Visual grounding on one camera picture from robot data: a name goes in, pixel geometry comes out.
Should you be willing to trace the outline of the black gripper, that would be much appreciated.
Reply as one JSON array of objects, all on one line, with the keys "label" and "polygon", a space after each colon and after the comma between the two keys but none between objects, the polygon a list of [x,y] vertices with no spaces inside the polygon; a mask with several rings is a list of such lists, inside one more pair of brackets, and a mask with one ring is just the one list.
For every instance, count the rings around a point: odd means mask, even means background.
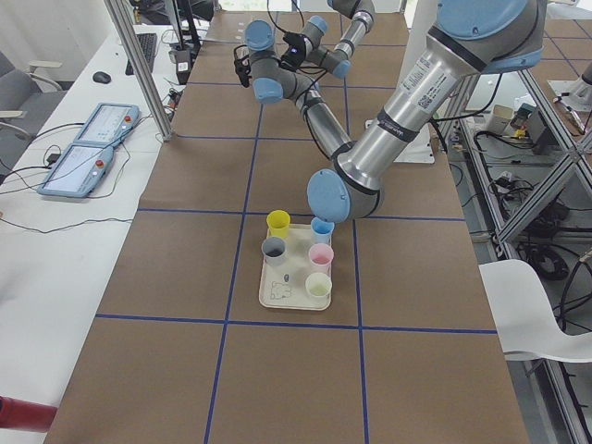
[{"label": "black gripper", "polygon": [[246,44],[240,44],[233,49],[233,65],[240,84],[243,87],[249,87],[251,85],[251,64]]}]

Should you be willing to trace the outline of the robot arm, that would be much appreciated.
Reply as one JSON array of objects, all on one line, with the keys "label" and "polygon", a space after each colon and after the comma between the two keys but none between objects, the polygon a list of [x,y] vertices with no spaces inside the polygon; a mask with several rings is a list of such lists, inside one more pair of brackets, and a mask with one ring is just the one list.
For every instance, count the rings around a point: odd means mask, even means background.
[{"label": "robot arm", "polygon": [[370,1],[335,1],[350,20],[339,43],[326,48],[320,17],[299,32],[288,32],[287,51],[278,55],[275,33],[263,20],[244,33],[257,101],[292,101],[331,167],[312,175],[307,201],[312,213],[341,223],[372,215],[382,202],[383,174],[432,119],[466,77],[505,73],[536,65],[542,54],[547,5],[543,1],[441,1],[426,34],[425,51],[380,108],[361,138],[353,141],[330,111],[316,82],[301,73],[309,62],[344,78],[356,45],[375,25]]},{"label": "robot arm", "polygon": [[321,44],[327,32],[323,18],[313,16],[302,29],[304,37],[305,62],[322,68],[338,79],[344,79],[351,69],[351,58],[356,45],[369,33],[375,24],[375,5],[373,1],[327,1],[335,11],[351,21],[333,49]]}]

